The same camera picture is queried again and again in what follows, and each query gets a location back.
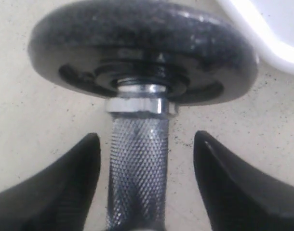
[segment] beige tiled floor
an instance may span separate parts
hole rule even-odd
[[[0,191],[32,176],[86,133],[102,142],[102,170],[87,231],[105,223],[110,117],[103,100],[70,92],[37,76],[26,46],[33,25],[69,0],[0,0]],[[227,18],[213,0],[181,1]],[[171,123],[167,227],[211,230],[195,182],[192,142],[210,132],[239,156],[294,185],[294,77],[260,65],[253,89],[233,102],[181,108]]]

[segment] black weight plate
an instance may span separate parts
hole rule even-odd
[[[244,95],[257,74],[253,48],[235,28],[162,0],[69,4],[36,25],[28,52],[44,78],[102,97],[135,77],[167,83],[177,103],[220,103]]]

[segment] dumbbell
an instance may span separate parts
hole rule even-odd
[[[107,99],[109,230],[165,229],[169,119],[243,96],[258,62],[231,25],[163,0],[68,4],[36,25],[28,53],[52,83]]]

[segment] knurled metal handle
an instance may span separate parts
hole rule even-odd
[[[107,226],[164,226],[169,120],[115,118]]]

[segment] white plastic edge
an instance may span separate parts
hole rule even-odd
[[[251,0],[217,1],[267,63],[294,75],[294,47],[277,38]]]

